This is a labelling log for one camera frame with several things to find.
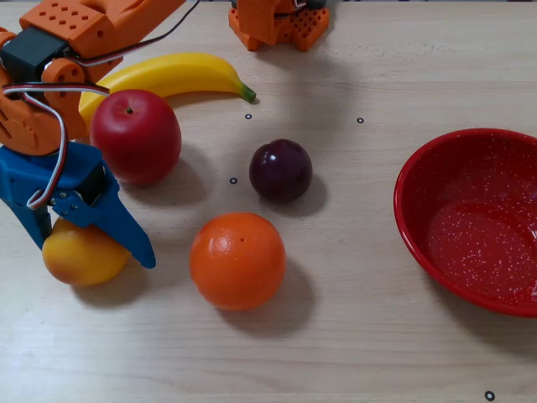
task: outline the wooden table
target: wooden table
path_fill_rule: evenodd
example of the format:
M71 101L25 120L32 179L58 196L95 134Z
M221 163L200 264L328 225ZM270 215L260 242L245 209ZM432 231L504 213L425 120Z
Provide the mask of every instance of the wooden table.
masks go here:
M18 30L30 7L2 3L0 26ZM122 64L213 53L260 99L170 98L182 161L159 186L121 195L154 242L155 270L132 262L104 286L72 290L0 207L0 401L475 403L491 390L497 402L535 402L537 322L433 284L399 237L392 192L436 136L537 133L537 7L344 3L307 54L248 53L227 7L200 5L171 39ZM250 186L248 161L282 137L308 149L315 180L302 201L273 209ZM289 269L269 304L231 314L198 295L187 257L204 222L236 210L278 228Z

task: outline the red bowl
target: red bowl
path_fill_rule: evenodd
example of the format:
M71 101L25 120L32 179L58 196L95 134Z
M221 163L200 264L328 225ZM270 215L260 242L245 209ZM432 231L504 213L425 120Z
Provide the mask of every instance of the red bowl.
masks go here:
M394 210L412 255L448 290L537 317L537 139L497 128L434 139L401 170Z

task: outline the red and white wire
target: red and white wire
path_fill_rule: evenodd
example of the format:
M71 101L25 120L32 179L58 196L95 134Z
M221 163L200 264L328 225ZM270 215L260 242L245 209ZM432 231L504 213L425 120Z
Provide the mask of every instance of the red and white wire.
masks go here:
M26 92L23 92L23 98L26 102L52 113L60 123L60 150L58 151L58 159L56 161L56 166L52 171L52 175L50 176L49 184L45 187L44 191L42 189L37 190L26 202L26 207L31 210L36 210L46 204L60 181L61 171L64 167L65 157L67 156L67 144L69 143L69 139L67 138L67 132L65 131L64 119L61 118L60 114L56 112L55 109L45 105L34 97L31 97Z
M67 60L74 61L75 63L78 63L79 65L83 65L85 67L91 67L93 65L101 65L103 63L107 63L108 61L112 61L115 59L119 59L120 57L124 57L125 55L128 55L129 53L133 53L136 50L142 49L145 46L149 46L150 44L154 44L155 42L158 42L161 39L166 38L168 35L174 32L183 23L183 21L185 21L185 19L189 16L189 14L192 13L194 9L198 6L200 1L201 0L196 0L194 5L189 8L189 10L185 13L185 15L183 15L183 17L179 20L179 22L176 25L172 27L172 29L170 29L165 34L157 36L156 38L147 39L143 42L140 42L139 44L131 44L130 46L126 46L119 50L114 50L113 52L106 53L104 55L95 56L95 57L84 58L80 56L66 55L65 58Z
M47 112L52 113L58 122L60 123L60 149L58 151L58 159L50 180L46 188L43 190L37 190L26 202L26 207L36 210L42 207L52 196L58 182L60 181L61 171L65 163L65 157L67 156L67 144L69 139L65 130L65 124L60 114L52 107L42 103L41 101L31 97L29 92L95 92L96 94L107 97L110 95L110 91L103 86L80 84L80 83L24 83L24 84L10 84L2 87L5 95L11 93L22 93L24 101L40 107Z
M110 90L104 86L81 83L59 83L59 82L25 82L22 84L7 84L2 87L3 94L15 92L94 92L107 97Z
M302 1L295 0L295 11L305 7L305 5L306 5L306 0L302 0Z

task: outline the banana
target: banana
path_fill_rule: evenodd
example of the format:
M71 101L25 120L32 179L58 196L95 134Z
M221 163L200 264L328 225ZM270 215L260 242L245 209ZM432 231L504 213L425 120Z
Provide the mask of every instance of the banana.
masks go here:
M232 92L248 102L253 102L256 97L256 93L240 80L232 65L207 53L155 57L111 74L98 84L110 88L110 92L146 90L160 97L198 91ZM91 92L82 94L79 111L88 127L104 99Z

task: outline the yellow peach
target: yellow peach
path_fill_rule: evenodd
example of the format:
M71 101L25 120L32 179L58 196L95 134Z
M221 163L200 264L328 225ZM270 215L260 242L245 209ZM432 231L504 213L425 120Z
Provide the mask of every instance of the yellow peach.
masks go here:
M101 229L77 227L58 218L44 241L43 261L59 281L73 286L110 280L127 264L130 253Z

